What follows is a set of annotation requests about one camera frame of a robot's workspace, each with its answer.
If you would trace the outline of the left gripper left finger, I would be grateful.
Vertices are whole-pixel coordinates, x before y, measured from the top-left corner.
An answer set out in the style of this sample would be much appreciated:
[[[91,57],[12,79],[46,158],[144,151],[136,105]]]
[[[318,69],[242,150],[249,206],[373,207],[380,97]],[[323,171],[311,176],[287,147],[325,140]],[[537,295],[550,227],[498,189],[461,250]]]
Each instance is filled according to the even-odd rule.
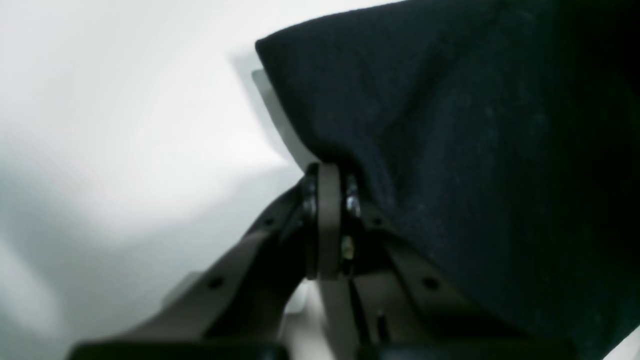
[[[243,238],[143,324],[77,351],[283,351],[286,304],[318,273],[319,164],[274,200]]]

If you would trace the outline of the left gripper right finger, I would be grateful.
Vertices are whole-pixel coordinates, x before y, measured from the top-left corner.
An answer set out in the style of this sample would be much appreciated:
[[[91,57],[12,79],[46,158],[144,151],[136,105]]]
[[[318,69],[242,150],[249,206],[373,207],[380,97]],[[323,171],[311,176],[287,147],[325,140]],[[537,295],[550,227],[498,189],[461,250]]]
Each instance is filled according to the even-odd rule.
[[[346,282],[361,351],[573,351],[508,325],[398,236],[351,174],[320,165],[320,278]]]

